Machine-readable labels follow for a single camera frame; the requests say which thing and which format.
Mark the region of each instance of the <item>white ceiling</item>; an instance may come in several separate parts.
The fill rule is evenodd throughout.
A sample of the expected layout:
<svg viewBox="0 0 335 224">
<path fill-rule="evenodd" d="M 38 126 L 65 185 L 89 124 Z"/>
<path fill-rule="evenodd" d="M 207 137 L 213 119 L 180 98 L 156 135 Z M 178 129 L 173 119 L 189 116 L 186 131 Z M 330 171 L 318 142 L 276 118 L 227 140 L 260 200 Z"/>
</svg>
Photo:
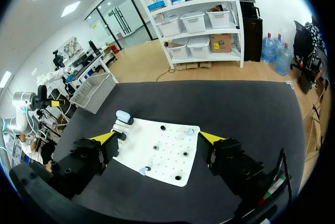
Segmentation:
<svg viewBox="0 0 335 224">
<path fill-rule="evenodd" d="M 78 8 L 61 18 L 64 8 L 77 1 L 81 1 Z M 6 70 L 15 74 L 30 54 L 64 25 L 84 19 L 94 1 L 13 0 L 0 24 L 0 79 Z"/>
</svg>

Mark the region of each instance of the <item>red object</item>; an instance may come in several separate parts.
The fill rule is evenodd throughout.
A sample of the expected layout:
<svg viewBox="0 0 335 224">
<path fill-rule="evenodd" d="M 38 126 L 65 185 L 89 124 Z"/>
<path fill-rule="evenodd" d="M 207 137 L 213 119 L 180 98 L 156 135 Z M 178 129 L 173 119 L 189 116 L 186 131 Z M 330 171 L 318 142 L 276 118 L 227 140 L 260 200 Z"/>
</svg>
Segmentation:
<svg viewBox="0 0 335 224">
<path fill-rule="evenodd" d="M 110 49 L 113 51 L 114 54 L 116 54 L 117 52 L 119 52 L 119 50 L 117 49 L 117 47 L 114 44 L 112 44 L 110 46 Z"/>
<path fill-rule="evenodd" d="M 264 202 L 266 201 L 266 198 L 263 197 L 259 202 L 258 202 L 258 205 L 259 206 L 262 206 L 264 204 Z"/>
</svg>

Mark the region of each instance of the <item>shelf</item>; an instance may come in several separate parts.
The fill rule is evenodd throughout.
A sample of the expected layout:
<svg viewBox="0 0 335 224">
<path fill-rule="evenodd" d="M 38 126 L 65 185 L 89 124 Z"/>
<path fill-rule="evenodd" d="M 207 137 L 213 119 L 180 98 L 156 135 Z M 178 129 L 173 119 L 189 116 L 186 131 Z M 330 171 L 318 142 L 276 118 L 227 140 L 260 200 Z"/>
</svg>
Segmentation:
<svg viewBox="0 0 335 224">
<path fill-rule="evenodd" d="M 169 41 L 177 38 L 184 38 L 184 37 L 195 37 L 195 36 L 202 36 L 202 35 L 210 35 L 210 34 L 225 34 L 225 33 L 239 33 L 240 29 L 236 28 L 236 24 L 233 22 L 230 22 L 229 28 L 212 28 L 211 25 L 206 24 L 206 30 L 202 32 L 197 33 L 187 33 L 186 28 L 183 29 L 183 31 L 174 36 L 170 37 L 163 37 L 163 41 Z"/>
<path fill-rule="evenodd" d="M 229 53 L 212 53 L 210 52 L 208 58 L 186 58 L 186 59 L 172 59 L 172 63 L 193 63 L 193 62 L 215 62 L 215 61 L 240 61 L 241 58 L 237 49 L 232 47 Z"/>
<path fill-rule="evenodd" d="M 153 12 L 150 12 L 150 14 L 153 16 L 153 15 L 157 15 L 157 14 L 162 13 L 162 12 L 167 12 L 167 11 L 170 11 L 170 10 L 174 10 L 176 8 L 182 8 L 182 7 L 187 7 L 187 6 L 191 6 L 191 5 L 197 5 L 197 4 L 208 4 L 208 3 L 221 4 L 222 2 L 234 2 L 234 1 L 235 0 L 194 0 L 194 1 L 184 2 L 184 3 L 177 3 L 177 4 L 174 4 L 172 6 L 161 8 L 161 9 L 155 10 Z"/>
</svg>

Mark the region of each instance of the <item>cardboard box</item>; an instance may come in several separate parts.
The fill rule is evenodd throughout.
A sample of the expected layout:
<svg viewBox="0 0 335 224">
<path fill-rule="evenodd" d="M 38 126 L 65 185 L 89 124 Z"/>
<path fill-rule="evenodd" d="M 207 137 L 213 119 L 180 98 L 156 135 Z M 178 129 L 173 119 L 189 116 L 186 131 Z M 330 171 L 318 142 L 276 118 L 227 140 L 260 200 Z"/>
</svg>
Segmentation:
<svg viewBox="0 0 335 224">
<path fill-rule="evenodd" d="M 181 70 L 186 70 L 186 63 L 178 63 L 176 64 L 176 69 L 181 71 Z"/>
<path fill-rule="evenodd" d="M 199 63 L 195 62 L 195 63 L 187 63 L 186 68 L 187 69 L 196 69 L 199 67 Z"/>
<path fill-rule="evenodd" d="M 210 68 L 211 67 L 211 62 L 201 62 L 200 67 Z"/>
<path fill-rule="evenodd" d="M 230 34 L 210 35 L 210 45 L 213 53 L 231 52 Z"/>
</svg>

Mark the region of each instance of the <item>person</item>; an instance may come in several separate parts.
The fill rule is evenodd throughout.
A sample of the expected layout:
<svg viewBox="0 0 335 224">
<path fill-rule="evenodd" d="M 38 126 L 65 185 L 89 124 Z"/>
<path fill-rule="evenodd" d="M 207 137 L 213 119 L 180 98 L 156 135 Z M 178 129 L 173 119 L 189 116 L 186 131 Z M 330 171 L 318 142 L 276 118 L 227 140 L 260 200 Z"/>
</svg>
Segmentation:
<svg viewBox="0 0 335 224">
<path fill-rule="evenodd" d="M 36 142 L 35 142 L 36 136 L 26 137 L 26 135 L 20 134 L 17 135 L 17 137 L 21 141 L 22 151 L 29 158 L 43 165 L 48 164 L 48 162 L 52 160 L 52 155 L 55 150 L 54 142 L 50 141 L 44 144 L 41 148 L 39 148 L 38 151 L 36 151 Z"/>
</svg>

